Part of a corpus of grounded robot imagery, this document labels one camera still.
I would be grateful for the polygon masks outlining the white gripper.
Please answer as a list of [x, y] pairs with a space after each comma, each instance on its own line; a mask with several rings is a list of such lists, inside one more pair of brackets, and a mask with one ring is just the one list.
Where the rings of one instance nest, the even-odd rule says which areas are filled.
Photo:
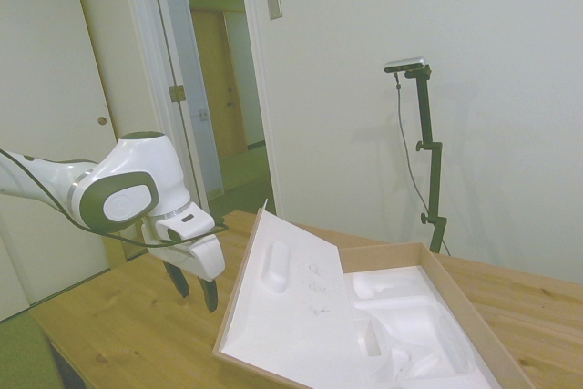
[[182, 298], [187, 298], [190, 291], [181, 269], [199, 277], [210, 313], [217, 310], [219, 302], [215, 279], [225, 269], [220, 242], [211, 232], [213, 225], [212, 221], [204, 226], [192, 226], [180, 220], [161, 220], [141, 227], [148, 251], [164, 261], [167, 274]]

